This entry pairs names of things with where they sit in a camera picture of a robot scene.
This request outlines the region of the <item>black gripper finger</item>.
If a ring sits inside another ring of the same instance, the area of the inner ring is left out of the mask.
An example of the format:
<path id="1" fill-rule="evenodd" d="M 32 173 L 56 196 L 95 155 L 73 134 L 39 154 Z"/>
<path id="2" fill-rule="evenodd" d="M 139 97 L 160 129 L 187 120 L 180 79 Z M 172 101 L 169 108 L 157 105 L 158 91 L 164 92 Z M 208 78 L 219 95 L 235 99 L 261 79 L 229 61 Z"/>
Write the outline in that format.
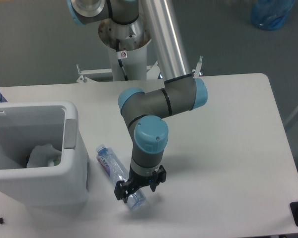
<path id="1" fill-rule="evenodd" d="M 119 180 L 116 182 L 114 194 L 117 200 L 123 200 L 124 203 L 127 203 L 129 196 L 135 192 L 136 189 L 132 186 L 132 183 L 129 180 Z"/>
<path id="2" fill-rule="evenodd" d="M 160 183 L 164 183 L 166 181 L 167 172 L 163 165 L 160 165 L 157 171 L 153 171 L 151 179 L 150 179 L 150 188 L 152 192 L 155 192 L 156 187 L 159 186 Z"/>

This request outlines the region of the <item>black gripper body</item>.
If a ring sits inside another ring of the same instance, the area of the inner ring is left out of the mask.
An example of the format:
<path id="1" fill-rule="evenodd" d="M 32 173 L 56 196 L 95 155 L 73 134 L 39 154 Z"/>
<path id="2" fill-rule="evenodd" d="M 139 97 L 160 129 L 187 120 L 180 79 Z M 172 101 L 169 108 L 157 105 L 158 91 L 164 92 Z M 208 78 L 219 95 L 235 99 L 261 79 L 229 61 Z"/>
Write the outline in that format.
<path id="1" fill-rule="evenodd" d="M 152 191 L 156 190 L 157 171 L 151 172 L 149 176 L 141 176 L 132 168 L 129 171 L 128 191 L 137 191 L 142 187 L 149 186 Z"/>

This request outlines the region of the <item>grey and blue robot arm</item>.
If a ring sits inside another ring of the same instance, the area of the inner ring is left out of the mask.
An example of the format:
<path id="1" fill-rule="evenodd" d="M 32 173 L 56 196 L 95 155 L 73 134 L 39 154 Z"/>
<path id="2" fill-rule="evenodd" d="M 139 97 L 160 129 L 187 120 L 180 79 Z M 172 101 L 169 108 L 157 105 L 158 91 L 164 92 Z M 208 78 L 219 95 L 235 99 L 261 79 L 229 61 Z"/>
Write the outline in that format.
<path id="1" fill-rule="evenodd" d="M 68 8 L 77 24 L 100 22 L 99 37 L 114 50 L 126 81 L 132 78 L 125 65 L 131 51 L 154 43 L 164 87 L 147 93 L 129 88 L 118 98 L 133 149 L 129 179 L 118 181 L 114 193 L 127 202 L 140 188 L 155 190 L 166 180 L 160 163 L 168 141 L 164 119 L 203 106 L 208 92 L 188 65 L 171 1 L 70 0 Z"/>

